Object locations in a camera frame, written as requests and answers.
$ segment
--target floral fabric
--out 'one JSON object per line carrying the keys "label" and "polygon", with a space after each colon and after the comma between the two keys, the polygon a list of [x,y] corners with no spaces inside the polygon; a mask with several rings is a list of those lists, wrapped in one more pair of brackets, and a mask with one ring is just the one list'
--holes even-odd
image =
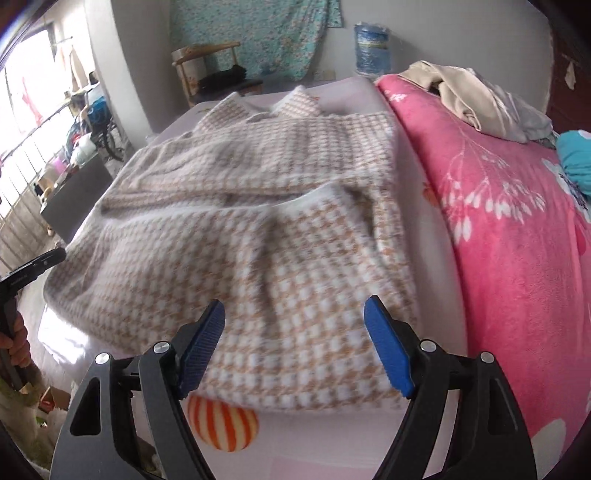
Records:
{"label": "floral fabric", "polygon": [[553,439],[532,440],[542,478],[591,411],[589,204],[555,151],[481,134],[397,75],[378,87],[447,221],[468,350],[495,355],[532,439]]}
{"label": "floral fabric", "polygon": [[[339,0],[172,0],[173,50],[192,44],[240,41],[238,63],[248,77],[279,73],[303,78],[327,27],[342,27]],[[229,51],[215,55],[232,66]]]}

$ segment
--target cardboard box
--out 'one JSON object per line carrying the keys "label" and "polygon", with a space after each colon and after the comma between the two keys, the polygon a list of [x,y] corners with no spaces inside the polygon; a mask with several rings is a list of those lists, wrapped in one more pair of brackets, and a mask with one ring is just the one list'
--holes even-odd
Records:
{"label": "cardboard box", "polygon": [[49,413],[54,408],[68,411],[71,395],[56,387],[48,387],[39,402],[39,410]]}

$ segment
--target wall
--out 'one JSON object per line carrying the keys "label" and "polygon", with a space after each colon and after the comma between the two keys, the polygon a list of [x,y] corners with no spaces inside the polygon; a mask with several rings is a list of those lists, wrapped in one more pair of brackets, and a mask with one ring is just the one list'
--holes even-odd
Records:
{"label": "wall", "polygon": [[187,104],[172,67],[168,23],[161,0],[112,0],[127,67],[154,133],[182,115]]}
{"label": "wall", "polygon": [[170,33],[170,0],[160,0],[160,9],[166,25],[166,32]]}
{"label": "wall", "polygon": [[545,109],[552,48],[544,15],[527,0],[340,0],[345,28],[329,28],[315,70],[355,74],[353,25],[388,26],[395,71],[416,60],[472,67],[491,82]]}
{"label": "wall", "polygon": [[187,109],[160,0],[86,0],[85,8],[99,76],[130,142],[141,148]]}

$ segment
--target orange striped ball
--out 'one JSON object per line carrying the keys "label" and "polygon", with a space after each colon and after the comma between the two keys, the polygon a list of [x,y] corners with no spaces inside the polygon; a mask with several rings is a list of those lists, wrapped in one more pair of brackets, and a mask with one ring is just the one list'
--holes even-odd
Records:
{"label": "orange striped ball", "polygon": [[195,434],[223,452],[245,449],[256,438],[259,430],[254,411],[197,395],[189,397],[187,417]]}

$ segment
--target beige checkered coat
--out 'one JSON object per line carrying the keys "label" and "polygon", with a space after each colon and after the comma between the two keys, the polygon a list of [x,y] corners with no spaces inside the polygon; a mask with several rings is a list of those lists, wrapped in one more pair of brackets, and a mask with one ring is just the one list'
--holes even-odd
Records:
{"label": "beige checkered coat", "polygon": [[136,354],[211,299],[226,328],[199,387],[259,410],[400,406],[363,325],[378,294],[417,327],[389,113],[324,116],[296,89],[232,95],[139,151],[94,208],[46,300]]}

